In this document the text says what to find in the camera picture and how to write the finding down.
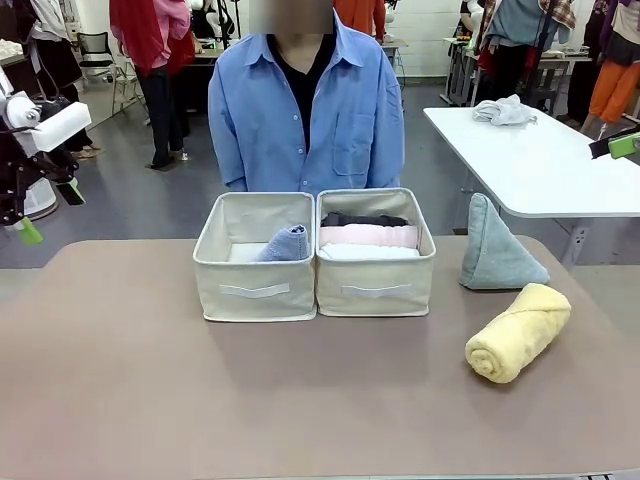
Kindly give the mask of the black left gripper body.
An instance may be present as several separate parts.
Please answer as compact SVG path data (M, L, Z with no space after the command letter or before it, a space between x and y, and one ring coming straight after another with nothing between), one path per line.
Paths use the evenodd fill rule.
M19 146L1 145L1 219L21 220L26 191L36 180L24 165L26 157Z

